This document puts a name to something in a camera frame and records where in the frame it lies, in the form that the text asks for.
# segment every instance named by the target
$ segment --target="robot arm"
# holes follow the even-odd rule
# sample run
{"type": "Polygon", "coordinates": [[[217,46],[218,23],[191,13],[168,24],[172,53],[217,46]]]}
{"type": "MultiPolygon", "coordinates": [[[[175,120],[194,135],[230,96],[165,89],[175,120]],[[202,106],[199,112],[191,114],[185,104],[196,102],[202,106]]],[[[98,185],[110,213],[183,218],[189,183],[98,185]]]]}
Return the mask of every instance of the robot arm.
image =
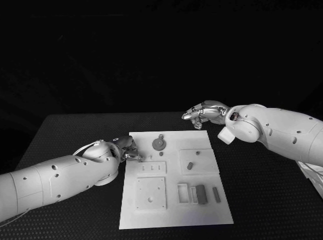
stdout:
{"type": "Polygon", "coordinates": [[[315,117],[260,104],[228,107],[205,101],[192,107],[182,118],[196,129],[202,122],[225,125],[218,138],[231,144],[235,138],[261,142],[269,150],[286,158],[323,167],[323,121],[315,117]]]}
{"type": "Polygon", "coordinates": [[[0,175],[0,222],[71,198],[94,185],[108,184],[124,161],[142,161],[132,136],[83,147],[74,155],[0,175]]]}

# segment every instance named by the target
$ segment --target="textured table mat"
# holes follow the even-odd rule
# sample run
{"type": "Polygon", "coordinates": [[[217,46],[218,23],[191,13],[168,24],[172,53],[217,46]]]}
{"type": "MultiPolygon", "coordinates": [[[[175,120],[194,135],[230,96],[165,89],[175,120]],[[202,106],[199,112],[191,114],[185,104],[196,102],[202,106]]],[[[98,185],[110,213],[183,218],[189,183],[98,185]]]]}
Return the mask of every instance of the textured table mat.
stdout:
{"type": "MultiPolygon", "coordinates": [[[[130,132],[195,130],[183,112],[51,115],[16,170],[71,155],[98,139],[130,132]]],[[[232,225],[119,230],[126,163],[116,180],[34,209],[0,228],[0,240],[323,239],[323,202],[297,163],[260,142],[218,139],[224,126],[207,122],[232,225]]]]}

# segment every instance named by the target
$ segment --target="dark wall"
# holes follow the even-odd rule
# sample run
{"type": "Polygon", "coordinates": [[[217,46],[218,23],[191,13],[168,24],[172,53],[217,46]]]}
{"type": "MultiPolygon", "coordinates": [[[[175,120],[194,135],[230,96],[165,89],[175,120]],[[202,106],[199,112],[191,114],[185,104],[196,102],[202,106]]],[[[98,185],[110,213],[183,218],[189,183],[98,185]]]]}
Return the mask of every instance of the dark wall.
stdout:
{"type": "Polygon", "coordinates": [[[0,14],[0,128],[34,137],[49,114],[186,111],[204,100],[322,114],[323,2],[254,3],[0,14]]]}

